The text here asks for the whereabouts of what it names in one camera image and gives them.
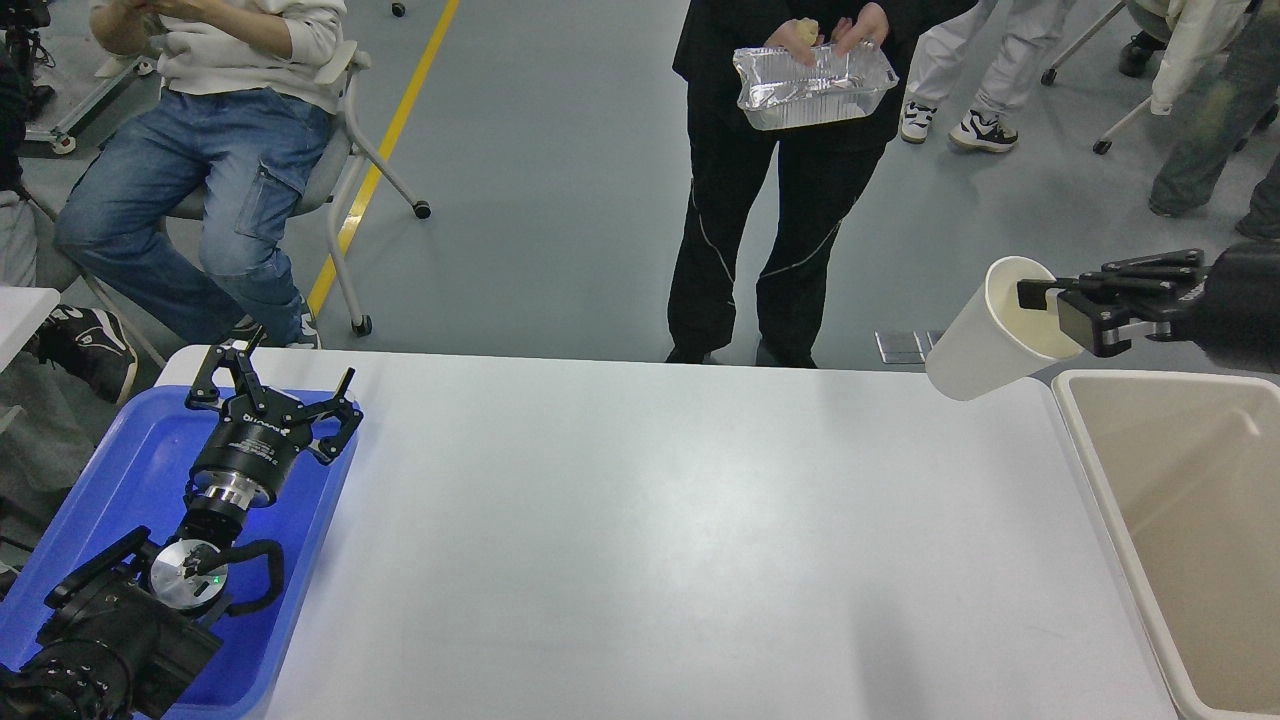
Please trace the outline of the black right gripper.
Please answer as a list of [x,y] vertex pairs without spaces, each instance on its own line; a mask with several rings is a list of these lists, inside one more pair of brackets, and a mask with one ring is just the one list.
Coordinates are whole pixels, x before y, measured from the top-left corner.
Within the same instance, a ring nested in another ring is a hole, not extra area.
[[[1187,315],[1178,290],[1201,283]],[[1060,331],[1097,357],[1114,357],[1132,341],[1189,341],[1217,366],[1279,372],[1279,246],[1251,241],[1212,264],[1187,249],[1105,263],[1078,278],[1018,282],[1018,306],[1057,310]]]

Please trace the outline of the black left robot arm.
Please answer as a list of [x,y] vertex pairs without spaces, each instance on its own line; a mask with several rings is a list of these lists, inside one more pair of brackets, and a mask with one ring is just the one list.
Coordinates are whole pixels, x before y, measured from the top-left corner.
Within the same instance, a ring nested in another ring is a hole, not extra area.
[[207,351],[132,400],[3,601],[5,719],[234,719],[273,682],[364,413]]

